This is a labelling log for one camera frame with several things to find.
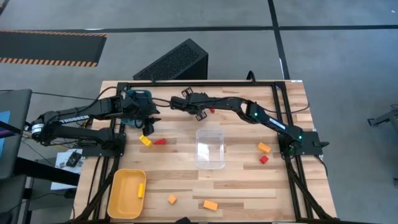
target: orange block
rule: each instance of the orange block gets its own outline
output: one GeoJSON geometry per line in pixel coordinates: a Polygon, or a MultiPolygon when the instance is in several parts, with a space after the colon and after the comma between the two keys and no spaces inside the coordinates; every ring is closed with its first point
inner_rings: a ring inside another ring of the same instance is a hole
{"type": "Polygon", "coordinates": [[[269,153],[271,152],[271,147],[269,147],[268,145],[260,142],[259,145],[257,146],[258,149],[260,149],[261,151],[265,152],[265,153],[269,153]]]}
{"type": "Polygon", "coordinates": [[[205,200],[205,203],[203,204],[203,207],[207,208],[207,209],[211,209],[211,210],[217,211],[218,204],[215,203],[215,202],[211,202],[211,201],[205,200]]]}
{"type": "Polygon", "coordinates": [[[171,204],[174,204],[174,202],[176,201],[176,197],[174,196],[174,195],[170,195],[170,197],[169,197],[169,202],[171,203],[171,204]]]}

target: black mat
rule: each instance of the black mat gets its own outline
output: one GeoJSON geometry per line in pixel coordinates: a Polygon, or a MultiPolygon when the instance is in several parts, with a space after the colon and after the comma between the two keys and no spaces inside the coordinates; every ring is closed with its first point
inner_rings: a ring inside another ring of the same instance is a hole
{"type": "Polygon", "coordinates": [[[0,62],[95,67],[106,34],[0,30],[0,62]]]}

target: small cube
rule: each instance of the small cube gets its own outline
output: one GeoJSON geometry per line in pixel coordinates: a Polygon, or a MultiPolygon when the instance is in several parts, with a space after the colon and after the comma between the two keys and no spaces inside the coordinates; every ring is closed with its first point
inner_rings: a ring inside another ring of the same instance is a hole
{"type": "Polygon", "coordinates": [[[265,152],[265,153],[269,153],[271,152],[271,147],[269,147],[268,145],[260,142],[259,145],[257,146],[258,149],[260,149],[261,151],[265,152]]]}
{"type": "Polygon", "coordinates": [[[142,198],[144,196],[144,184],[139,184],[137,197],[142,198]]]}
{"type": "Polygon", "coordinates": [[[171,203],[171,204],[174,204],[174,202],[176,201],[176,197],[174,196],[174,195],[170,195],[169,196],[169,202],[171,203]]]}
{"type": "Polygon", "coordinates": [[[262,164],[265,164],[267,161],[268,161],[268,157],[267,156],[262,156],[261,159],[260,159],[260,162],[262,164]]]}
{"type": "Polygon", "coordinates": [[[203,207],[207,208],[207,209],[210,209],[210,210],[217,211],[218,204],[215,203],[215,202],[211,202],[211,201],[205,200],[205,203],[203,204],[203,207]]]}
{"type": "Polygon", "coordinates": [[[152,145],[152,142],[151,142],[147,137],[145,137],[144,135],[142,135],[142,136],[139,138],[139,140],[140,140],[142,143],[144,143],[144,145],[146,145],[147,147],[149,147],[149,146],[152,145]]]}

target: black table leg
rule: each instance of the black table leg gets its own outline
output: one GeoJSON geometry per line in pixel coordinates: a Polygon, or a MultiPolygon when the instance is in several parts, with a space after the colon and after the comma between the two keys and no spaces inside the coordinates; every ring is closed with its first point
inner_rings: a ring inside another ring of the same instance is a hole
{"type": "Polygon", "coordinates": [[[20,157],[17,157],[14,173],[74,186],[77,186],[80,177],[79,174],[39,164],[38,162],[20,157]]]}

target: orange and black hazard tape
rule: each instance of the orange and black hazard tape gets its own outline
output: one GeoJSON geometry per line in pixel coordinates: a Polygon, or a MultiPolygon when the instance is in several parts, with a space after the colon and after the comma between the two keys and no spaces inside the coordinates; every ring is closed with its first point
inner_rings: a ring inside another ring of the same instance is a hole
{"type": "Polygon", "coordinates": [[[58,66],[77,66],[77,67],[96,67],[96,62],[76,62],[65,60],[40,60],[23,58],[1,58],[0,63],[18,63],[26,65],[58,65],[58,66]]]}
{"type": "Polygon", "coordinates": [[[79,36],[97,36],[108,38],[107,34],[76,33],[76,32],[52,32],[52,31],[32,31],[32,30],[0,30],[0,32],[18,32],[23,34],[47,34],[47,35],[79,35],[79,36]]]}

